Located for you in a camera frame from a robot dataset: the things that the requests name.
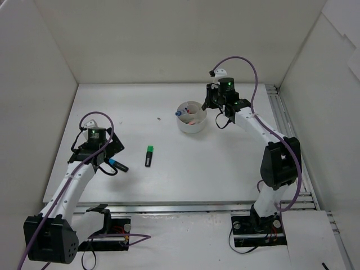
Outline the blue black highlighter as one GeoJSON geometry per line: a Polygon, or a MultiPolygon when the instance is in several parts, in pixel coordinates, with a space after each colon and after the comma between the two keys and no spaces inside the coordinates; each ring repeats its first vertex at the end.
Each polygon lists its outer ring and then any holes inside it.
{"type": "Polygon", "coordinates": [[[109,163],[111,166],[113,166],[117,170],[121,170],[122,172],[126,173],[129,170],[129,168],[127,166],[123,165],[122,163],[119,163],[118,161],[116,161],[114,159],[110,159],[109,163]]]}

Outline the clear blue-capped glue bottle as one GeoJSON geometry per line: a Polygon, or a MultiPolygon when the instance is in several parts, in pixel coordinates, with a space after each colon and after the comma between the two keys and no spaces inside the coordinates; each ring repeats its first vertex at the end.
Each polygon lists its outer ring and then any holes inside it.
{"type": "Polygon", "coordinates": [[[175,116],[181,116],[181,115],[184,115],[184,114],[188,114],[188,110],[186,108],[181,109],[181,110],[177,110],[175,112],[175,116]]]}

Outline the green black highlighter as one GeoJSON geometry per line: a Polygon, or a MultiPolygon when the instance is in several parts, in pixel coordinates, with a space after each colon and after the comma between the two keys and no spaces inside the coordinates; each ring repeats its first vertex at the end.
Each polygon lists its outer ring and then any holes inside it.
{"type": "Polygon", "coordinates": [[[153,152],[154,152],[154,147],[148,146],[146,151],[146,160],[145,160],[145,167],[147,168],[151,166],[153,152]]]}

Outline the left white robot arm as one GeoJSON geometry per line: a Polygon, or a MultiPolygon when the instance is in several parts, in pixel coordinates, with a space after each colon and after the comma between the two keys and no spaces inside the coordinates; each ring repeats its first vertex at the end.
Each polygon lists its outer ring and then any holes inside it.
{"type": "Polygon", "coordinates": [[[85,128],[87,140],[72,148],[65,176],[49,203],[24,222],[26,257],[32,261],[70,264],[90,236],[108,235],[111,214],[105,204],[89,208],[73,222],[75,208],[87,184],[111,158],[124,150],[112,128],[85,128]]]}

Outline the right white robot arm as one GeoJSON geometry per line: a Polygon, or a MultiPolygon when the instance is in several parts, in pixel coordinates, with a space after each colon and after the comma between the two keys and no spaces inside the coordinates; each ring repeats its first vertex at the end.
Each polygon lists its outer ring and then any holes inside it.
{"type": "Polygon", "coordinates": [[[207,84],[202,109],[219,109],[229,123],[241,127],[264,146],[260,166],[264,185],[258,199],[251,207],[249,217],[250,228],[261,232],[268,227],[269,219],[284,212],[280,202],[288,187],[296,182],[298,187],[295,196],[300,193],[302,186],[300,142],[297,138],[287,138],[270,127],[255,112],[252,101],[240,98],[235,90],[233,78],[215,79],[207,84]]]}

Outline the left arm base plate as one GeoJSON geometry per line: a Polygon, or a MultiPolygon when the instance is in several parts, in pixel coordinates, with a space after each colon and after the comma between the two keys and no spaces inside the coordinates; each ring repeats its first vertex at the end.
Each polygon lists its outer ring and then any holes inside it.
{"type": "Polygon", "coordinates": [[[111,221],[111,227],[106,234],[116,236],[94,238],[90,245],[88,242],[83,242],[78,251],[128,251],[129,236],[120,236],[120,234],[128,234],[131,231],[130,217],[117,217],[111,221]]]}

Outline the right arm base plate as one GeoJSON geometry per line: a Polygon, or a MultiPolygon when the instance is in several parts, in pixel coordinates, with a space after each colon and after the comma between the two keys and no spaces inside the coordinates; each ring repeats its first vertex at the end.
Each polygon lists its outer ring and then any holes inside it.
{"type": "Polygon", "coordinates": [[[230,243],[236,248],[287,245],[285,231],[278,215],[259,227],[252,224],[249,215],[233,215],[231,225],[230,243]]]}

